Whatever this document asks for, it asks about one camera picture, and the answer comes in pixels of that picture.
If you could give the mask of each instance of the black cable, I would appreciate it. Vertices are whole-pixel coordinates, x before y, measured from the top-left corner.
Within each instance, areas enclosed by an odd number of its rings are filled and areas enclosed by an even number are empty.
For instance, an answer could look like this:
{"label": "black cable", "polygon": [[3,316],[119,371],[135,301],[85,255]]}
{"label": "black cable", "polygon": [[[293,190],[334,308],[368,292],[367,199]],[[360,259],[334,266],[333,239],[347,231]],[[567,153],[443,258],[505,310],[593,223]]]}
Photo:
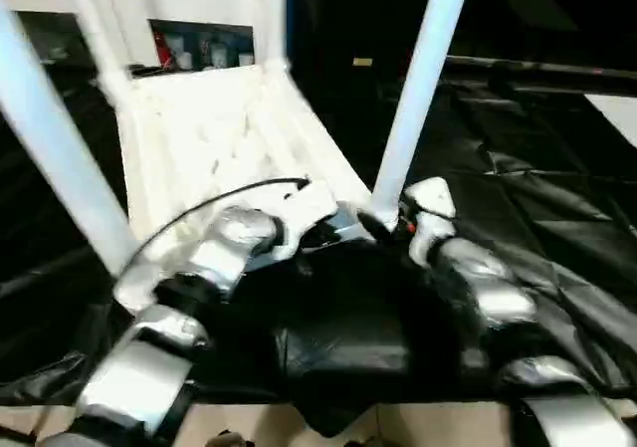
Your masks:
{"label": "black cable", "polygon": [[168,223],[166,223],[161,228],[159,228],[157,231],[155,231],[149,238],[146,239],[146,241],[141,243],[141,245],[139,245],[139,247],[130,256],[130,259],[123,266],[123,268],[119,272],[119,276],[117,277],[117,279],[118,280],[121,279],[128,272],[128,270],[130,270],[132,265],[134,265],[135,262],[137,261],[137,258],[139,257],[139,255],[141,255],[141,253],[143,253],[144,250],[146,248],[148,248],[148,246],[152,242],[154,242],[157,238],[159,238],[162,234],[164,234],[166,232],[166,230],[168,230],[169,228],[174,226],[176,223],[179,223],[181,220],[186,218],[188,215],[191,215],[195,211],[199,211],[201,208],[204,208],[206,206],[212,205],[213,203],[216,203],[217,201],[222,200],[224,198],[227,198],[229,196],[236,195],[236,194],[242,193],[244,191],[252,190],[254,188],[259,188],[261,186],[278,185],[278,184],[283,184],[283,183],[295,183],[297,185],[298,189],[301,189],[304,186],[306,186],[308,183],[310,183],[310,181],[305,179],[305,178],[272,178],[270,180],[263,180],[263,181],[258,181],[256,183],[251,183],[249,185],[242,186],[241,188],[237,188],[235,190],[228,191],[228,192],[223,193],[221,195],[217,195],[217,196],[214,196],[212,198],[208,198],[206,200],[203,200],[200,203],[197,203],[193,207],[188,208],[187,210],[181,212],[179,215],[175,216],[172,220],[170,220]]}

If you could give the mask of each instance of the black surface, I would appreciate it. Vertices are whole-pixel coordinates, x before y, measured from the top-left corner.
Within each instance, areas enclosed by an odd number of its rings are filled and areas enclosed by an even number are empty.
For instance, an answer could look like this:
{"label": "black surface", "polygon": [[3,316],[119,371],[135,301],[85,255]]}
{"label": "black surface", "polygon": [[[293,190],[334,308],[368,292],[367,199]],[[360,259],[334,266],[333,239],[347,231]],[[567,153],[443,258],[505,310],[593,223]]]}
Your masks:
{"label": "black surface", "polygon": [[[466,0],[456,56],[637,70],[633,0]],[[340,74],[372,58],[405,74],[427,0],[292,0],[296,70]]]}
{"label": "black surface", "polygon": [[[524,282],[551,352],[575,361],[604,395],[633,396],[636,149],[583,96],[512,91],[496,75],[477,88],[443,84],[409,180],[444,176],[459,231]],[[84,80],[70,83],[66,101],[121,196],[112,113]],[[316,112],[373,183],[399,84],[356,72],[309,86]],[[96,256],[4,136],[0,400],[70,403],[126,317],[111,306]],[[493,398],[490,381],[458,375],[446,308],[401,266],[395,254],[353,243],[247,276],[235,304],[206,318],[214,343],[194,372],[201,400],[291,400],[331,435],[377,401]]]}

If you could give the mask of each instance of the black tarp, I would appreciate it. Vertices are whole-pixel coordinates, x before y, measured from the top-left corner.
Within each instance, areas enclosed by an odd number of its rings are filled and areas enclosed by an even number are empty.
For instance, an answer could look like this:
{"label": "black tarp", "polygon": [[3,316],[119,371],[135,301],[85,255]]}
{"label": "black tarp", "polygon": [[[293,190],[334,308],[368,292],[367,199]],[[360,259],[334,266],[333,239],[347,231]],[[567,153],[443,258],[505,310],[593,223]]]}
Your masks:
{"label": "black tarp", "polygon": [[[50,75],[125,206],[114,114],[92,72]],[[116,330],[111,279],[4,122],[0,137],[0,403],[73,402]]]}
{"label": "black tarp", "polygon": [[[459,232],[511,265],[596,386],[632,395],[637,148],[582,94],[515,91],[486,74],[481,85],[443,76],[408,184],[443,176]],[[314,82],[306,95],[373,186],[400,86],[363,70]]]}

